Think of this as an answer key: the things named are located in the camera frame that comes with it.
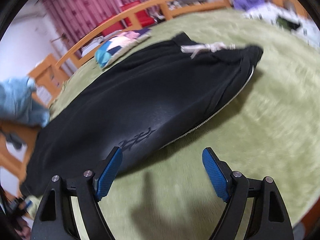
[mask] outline white zipper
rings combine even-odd
[[[230,99],[229,102],[227,102],[223,107],[221,107],[217,112],[215,112],[213,115],[211,115],[207,120],[205,120],[204,122],[202,122],[201,124],[197,125],[195,128],[189,130],[188,132],[186,132],[185,134],[179,136],[178,138],[174,139],[173,141],[167,143],[166,145],[162,146],[160,149],[166,147],[167,145],[175,142],[176,140],[186,136],[187,134],[193,132],[194,130],[198,129],[200,126],[204,125],[206,122],[208,122],[212,117],[214,117],[217,113],[219,113],[223,108],[225,108],[233,99],[235,99],[235,97],[237,95],[239,95],[239,93],[244,89],[244,87],[247,85],[247,83],[249,82],[249,80],[251,79],[252,75],[253,75],[253,70],[254,70],[254,66],[252,66],[252,71],[251,71],[251,74],[249,76],[249,78],[247,79],[247,81],[244,83],[244,85],[242,86],[242,88],[238,91],[238,93],[235,94],[235,96],[233,98]]]

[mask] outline blue gripper pad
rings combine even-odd
[[[228,202],[230,196],[227,191],[227,180],[207,149],[202,152],[202,163],[217,196],[224,202]]]
[[[95,197],[98,201],[100,201],[103,197],[105,197],[112,185],[112,182],[115,180],[116,175],[118,173],[119,167],[122,163],[122,151],[119,148],[115,155],[113,155],[111,161],[105,168],[104,172],[98,179],[97,184],[97,192],[95,194]]]

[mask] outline metal screw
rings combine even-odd
[[[91,175],[92,175],[92,171],[85,171],[83,173],[83,176],[85,176],[85,177],[90,177]]]
[[[266,177],[266,182],[272,183],[272,182],[273,182],[273,178],[271,178],[271,177]]]
[[[51,179],[53,182],[56,182],[59,180],[59,176],[58,175],[54,175]]]
[[[240,178],[242,176],[241,172],[239,171],[234,171],[233,173],[233,176],[235,176],[236,178]]]

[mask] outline fuzzy green blanket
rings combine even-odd
[[[289,32],[231,9],[184,15],[152,29],[153,37],[125,57],[181,31],[202,43],[255,43],[264,55],[252,80],[220,113],[114,181],[99,205],[115,238],[209,238],[225,205],[202,165],[205,147],[248,178],[273,177],[297,223],[320,194],[320,55]],[[94,59],[82,66],[51,107],[52,117],[101,73]],[[246,230],[248,203],[237,239]],[[76,198],[73,204],[86,239]]]

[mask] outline red chair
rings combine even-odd
[[[107,18],[106,20],[100,22],[98,24],[98,26],[100,26],[101,24],[105,23],[107,20],[109,20],[110,18],[112,18],[113,16]],[[109,26],[108,28],[104,29],[101,33],[103,36],[108,36],[109,34],[117,31],[117,30],[123,30],[124,26],[121,22],[116,22],[115,24]]]
[[[140,4],[140,3],[141,2],[139,0],[137,0],[137,1],[134,1],[132,3],[128,3],[128,4],[124,5],[124,6],[121,6],[120,8],[121,8],[122,11],[125,11],[125,10],[127,10],[127,9],[129,9],[129,8],[131,8],[133,6],[136,6],[136,5]],[[147,14],[146,10],[138,11],[136,13],[136,16],[137,16],[137,18],[138,18],[138,20],[139,20],[139,22],[140,22],[142,27],[146,27],[146,26],[149,26],[149,25],[152,25],[152,24],[155,23],[155,19],[150,17]],[[132,26],[131,21],[129,20],[128,17],[125,18],[124,21],[125,21],[125,23],[126,23],[126,25],[128,27]]]

